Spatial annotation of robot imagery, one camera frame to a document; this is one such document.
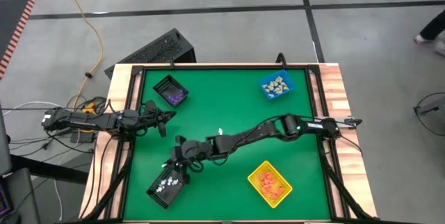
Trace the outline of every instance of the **gray floor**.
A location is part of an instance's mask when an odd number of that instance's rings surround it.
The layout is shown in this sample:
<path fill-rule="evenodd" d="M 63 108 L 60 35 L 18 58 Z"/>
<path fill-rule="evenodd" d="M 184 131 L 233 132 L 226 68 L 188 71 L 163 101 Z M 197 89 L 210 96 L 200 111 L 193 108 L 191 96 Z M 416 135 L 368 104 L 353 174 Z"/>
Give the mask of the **gray floor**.
<path fill-rule="evenodd" d="M 312 4 L 430 0 L 310 0 Z M 79 0 L 86 12 L 301 5 L 302 0 Z M 351 108 L 364 123 L 358 130 L 378 215 L 385 220 L 443 223 L 445 218 L 445 140 L 416 121 L 412 107 L 428 93 L 445 91 L 445 58 L 431 46 L 416 46 L 412 36 L 445 7 L 314 10 L 326 62 L 340 63 Z M 72 0 L 37 0 L 33 14 L 77 13 Z M 156 15 L 90 19 L 105 47 L 104 62 L 84 95 L 105 96 L 103 69 L 177 28 L 195 47 L 199 62 L 272 61 L 282 51 L 289 62 L 316 62 L 303 10 L 275 12 Z M 83 73 L 96 61 L 99 47 L 81 19 L 31 20 L 0 85 L 3 106 L 43 100 L 65 105 Z M 43 136 L 41 112 L 6 117 L 13 139 Z M 444 122 L 427 122 L 443 129 Z M 39 145 L 15 150 L 25 154 Z M 33 155 L 43 160 L 65 150 L 53 145 Z M 76 156 L 70 152 L 66 158 Z M 42 187 L 54 194 L 52 182 Z M 67 186 L 66 207 L 79 208 L 81 187 Z M 40 211 L 58 219 L 58 203 Z"/>

